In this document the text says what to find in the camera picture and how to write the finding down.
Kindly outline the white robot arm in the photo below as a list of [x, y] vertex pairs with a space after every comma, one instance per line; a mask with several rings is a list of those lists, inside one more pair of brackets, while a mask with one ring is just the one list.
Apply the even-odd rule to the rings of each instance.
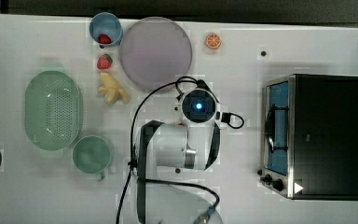
[[179, 120], [151, 120], [133, 145], [137, 160], [136, 214], [139, 224], [220, 224], [216, 203], [183, 190], [182, 182], [163, 180], [159, 167], [205, 171], [218, 158], [227, 107], [212, 91], [197, 87], [178, 102]]

